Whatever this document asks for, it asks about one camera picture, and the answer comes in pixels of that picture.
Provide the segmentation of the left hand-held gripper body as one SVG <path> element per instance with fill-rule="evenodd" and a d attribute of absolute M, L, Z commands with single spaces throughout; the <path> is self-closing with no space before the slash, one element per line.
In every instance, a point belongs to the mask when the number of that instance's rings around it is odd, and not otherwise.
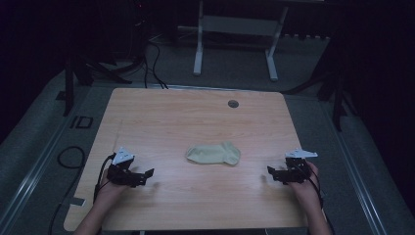
<path fill-rule="evenodd" d="M 108 168 L 108 179 L 114 184 L 126 186 L 131 186 L 133 182 L 146 181 L 144 173 L 135 173 L 129 169 L 134 158 L 128 150 L 120 147 Z"/>

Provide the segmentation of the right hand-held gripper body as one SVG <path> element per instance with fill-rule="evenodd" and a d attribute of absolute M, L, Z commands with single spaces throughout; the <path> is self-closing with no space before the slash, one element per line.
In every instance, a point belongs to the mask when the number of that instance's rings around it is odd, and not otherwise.
<path fill-rule="evenodd" d="M 277 170 L 276 178 L 285 179 L 288 182 L 303 183 L 307 179 L 311 170 L 306 163 L 307 158 L 315 158 L 318 154 L 303 149 L 295 149 L 285 154 L 286 170 Z"/>

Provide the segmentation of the pale green sock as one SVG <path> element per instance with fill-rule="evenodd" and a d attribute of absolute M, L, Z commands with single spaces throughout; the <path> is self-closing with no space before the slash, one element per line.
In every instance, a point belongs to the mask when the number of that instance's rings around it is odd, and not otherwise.
<path fill-rule="evenodd" d="M 192 146 L 187 150 L 186 158 L 202 165 L 236 165 L 241 158 L 241 152 L 231 142 L 224 141 L 220 144 Z"/>

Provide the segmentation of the person's left hand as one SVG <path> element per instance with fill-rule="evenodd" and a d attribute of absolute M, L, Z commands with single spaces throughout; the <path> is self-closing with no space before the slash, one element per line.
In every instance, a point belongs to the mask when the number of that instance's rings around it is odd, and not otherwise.
<path fill-rule="evenodd" d="M 112 183 L 108 179 L 108 171 L 105 169 L 103 177 L 100 182 L 100 186 L 98 187 L 98 193 L 96 196 L 97 201 L 116 201 L 122 193 L 128 189 L 126 185 L 117 185 Z"/>

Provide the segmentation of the person's right hand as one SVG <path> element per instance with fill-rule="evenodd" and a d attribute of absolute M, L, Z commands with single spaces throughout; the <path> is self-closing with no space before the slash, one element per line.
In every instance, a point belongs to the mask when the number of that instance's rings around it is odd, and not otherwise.
<path fill-rule="evenodd" d="M 302 208 L 306 205 L 318 205 L 320 208 L 320 185 L 318 178 L 318 168 L 311 162 L 307 162 L 311 174 L 303 183 L 292 182 L 289 186 L 293 189 Z"/>

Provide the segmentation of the black metal stand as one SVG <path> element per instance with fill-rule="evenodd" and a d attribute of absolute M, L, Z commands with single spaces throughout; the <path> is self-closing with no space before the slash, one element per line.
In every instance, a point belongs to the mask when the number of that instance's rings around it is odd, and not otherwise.
<path fill-rule="evenodd" d="M 327 44 L 310 79 L 294 88 L 282 91 L 282 94 L 294 95 L 321 83 L 317 99 L 328 101 L 334 98 L 332 122 L 338 131 L 342 130 L 341 116 L 345 112 L 343 108 L 345 83 L 353 68 L 352 46 L 353 42 L 348 34 L 337 30 Z"/>
<path fill-rule="evenodd" d="M 93 69 L 96 69 L 97 71 L 101 72 L 106 77 L 114 80 L 115 82 L 121 83 L 121 84 L 131 84 L 131 81 L 126 80 L 124 78 L 121 78 L 120 76 L 116 75 L 114 72 L 106 69 L 104 66 L 100 65 L 98 62 L 92 60 L 91 58 L 85 56 L 85 55 L 78 55 L 74 54 L 69 56 L 65 61 L 65 92 L 64 92 L 64 98 L 65 98 L 65 111 L 64 111 L 64 117 L 67 117 L 73 108 L 74 104 L 74 83 L 73 83 L 73 75 L 75 68 L 75 64 L 80 63 L 83 65 L 89 65 Z"/>

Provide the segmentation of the white desk frame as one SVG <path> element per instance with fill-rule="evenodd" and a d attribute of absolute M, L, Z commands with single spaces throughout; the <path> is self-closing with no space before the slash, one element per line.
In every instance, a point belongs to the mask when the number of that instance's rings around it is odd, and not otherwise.
<path fill-rule="evenodd" d="M 244 35 L 270 36 L 272 44 L 264 51 L 269 78 L 278 80 L 278 72 L 274 62 L 276 46 L 281 36 L 283 25 L 288 14 L 288 7 L 283 7 L 277 21 L 244 19 L 206 15 L 204 13 L 204 0 L 199 0 L 197 49 L 194 61 L 193 75 L 200 75 L 203 67 L 205 32 L 233 33 Z"/>

